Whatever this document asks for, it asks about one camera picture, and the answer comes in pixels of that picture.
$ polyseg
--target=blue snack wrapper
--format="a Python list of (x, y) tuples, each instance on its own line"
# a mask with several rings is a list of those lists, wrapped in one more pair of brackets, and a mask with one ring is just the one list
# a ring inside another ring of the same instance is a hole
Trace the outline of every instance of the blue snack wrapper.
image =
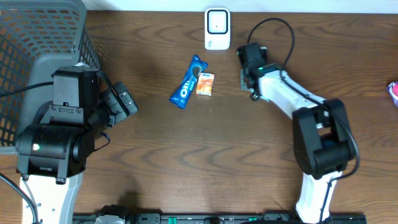
[(194, 55), (180, 87), (170, 97), (170, 102), (181, 109), (185, 109), (193, 91), (193, 87), (195, 87), (195, 84), (198, 81), (199, 73), (203, 72), (207, 66), (208, 64), (206, 62), (202, 62), (199, 56)]

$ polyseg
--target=brown wood surface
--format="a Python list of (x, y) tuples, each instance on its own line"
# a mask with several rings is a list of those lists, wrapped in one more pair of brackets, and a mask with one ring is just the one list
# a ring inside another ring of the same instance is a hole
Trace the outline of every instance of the brown wood surface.
[[(231, 47), (209, 51), (203, 13), (89, 12), (86, 28), (104, 70), (126, 84), (140, 110), (89, 157), (75, 212), (112, 203), (166, 213), (294, 208), (302, 172), (292, 122), (274, 104), (255, 103), (239, 90), (236, 48), (268, 17), (295, 30), (290, 76), (316, 95), (343, 100), (359, 144), (360, 170), (338, 182), (331, 211), (363, 212), (368, 223), (397, 222), (398, 109), (385, 89), (398, 80), (398, 16), (370, 14), (233, 13)], [(290, 34), (270, 22), (252, 41), (281, 63)], [(216, 74), (213, 96), (193, 94), (180, 110), (169, 96), (193, 54)], [(15, 170), (16, 157), (0, 157), (0, 172), (17, 181)], [(0, 222), (20, 223), (21, 198), (4, 183), (0, 198)]]

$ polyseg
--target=orange juice box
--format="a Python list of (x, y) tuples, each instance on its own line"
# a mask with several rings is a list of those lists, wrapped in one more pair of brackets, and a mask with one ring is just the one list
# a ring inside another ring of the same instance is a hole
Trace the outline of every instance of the orange juice box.
[(199, 74), (197, 94), (211, 96), (215, 75), (211, 73)]

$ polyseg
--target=gray mesh basket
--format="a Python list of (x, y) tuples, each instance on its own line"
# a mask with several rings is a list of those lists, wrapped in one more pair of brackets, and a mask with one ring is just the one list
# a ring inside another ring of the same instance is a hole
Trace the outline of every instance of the gray mesh basket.
[[(0, 93), (52, 81), (58, 67), (84, 62), (100, 68), (85, 30), (81, 0), (2, 0), (0, 2)], [(0, 141), (12, 146), (52, 86), (0, 98)]]

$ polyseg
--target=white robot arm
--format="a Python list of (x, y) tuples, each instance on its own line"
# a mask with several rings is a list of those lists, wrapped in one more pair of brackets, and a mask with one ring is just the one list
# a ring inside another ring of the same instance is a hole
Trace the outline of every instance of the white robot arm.
[[(323, 102), (325, 99), (315, 96), (294, 82), (286, 71), (282, 72), (285, 81), (289, 82), (295, 89), (301, 91), (318, 102)], [(302, 95), (282, 82), (280, 72), (278, 70), (267, 73), (259, 79), (259, 91), (261, 98), (274, 102), (290, 119), (293, 117), (293, 112), (301, 108), (314, 108), (317, 104), (308, 101)], [(323, 128), (321, 123), (317, 123), (317, 128)], [(334, 171), (323, 175), (321, 179), (314, 179), (311, 175), (303, 174), (303, 182), (301, 188), (300, 199), (296, 204), (296, 212), (300, 219), (305, 223), (318, 223), (321, 213), (321, 208), (328, 188), (328, 182), (332, 177), (339, 177), (342, 172)], [(330, 215), (329, 204), (336, 182), (332, 183), (330, 188), (326, 206), (323, 210), (322, 221), (327, 219)]]
[[(356, 156), (351, 133), (346, 132), (349, 125), (344, 105), (340, 100), (327, 101), (311, 94), (283, 68), (268, 65), (265, 47), (247, 44), (238, 48), (238, 56), (242, 65), (241, 89), (250, 90), (254, 101), (273, 102), (293, 119), (294, 153), (304, 171), (295, 207), (298, 217), (305, 223), (326, 220), (336, 185), (331, 180), (339, 179), (347, 162)], [(319, 136), (320, 128), (330, 128), (331, 133)]]

